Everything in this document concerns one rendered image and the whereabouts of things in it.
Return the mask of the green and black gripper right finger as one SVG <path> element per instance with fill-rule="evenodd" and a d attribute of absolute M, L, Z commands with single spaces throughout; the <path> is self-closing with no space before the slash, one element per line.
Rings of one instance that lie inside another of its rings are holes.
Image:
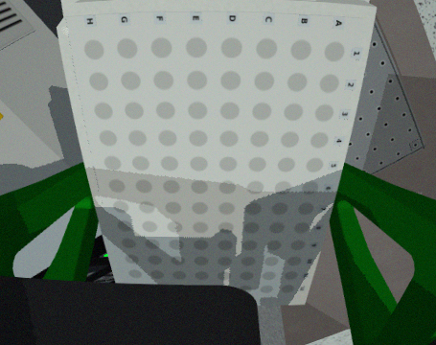
<path fill-rule="evenodd" d="M 414 275 L 398 305 L 368 249 L 353 206 L 413 258 Z M 344 163 L 330 227 L 353 345 L 434 341 L 436 200 Z"/>

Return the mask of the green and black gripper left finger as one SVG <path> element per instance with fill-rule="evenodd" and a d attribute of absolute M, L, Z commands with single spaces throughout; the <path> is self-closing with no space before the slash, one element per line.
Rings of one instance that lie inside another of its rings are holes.
<path fill-rule="evenodd" d="M 74 206 L 43 279 L 86 282 L 99 221 L 83 162 L 0 195 L 0 276 L 15 277 L 15 255 Z"/>

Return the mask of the white well pcr plate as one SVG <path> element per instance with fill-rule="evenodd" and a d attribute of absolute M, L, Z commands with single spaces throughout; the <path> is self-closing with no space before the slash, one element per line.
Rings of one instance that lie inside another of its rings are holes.
<path fill-rule="evenodd" d="M 61 0 L 115 283 L 305 305 L 355 121 L 369 1 Z"/>

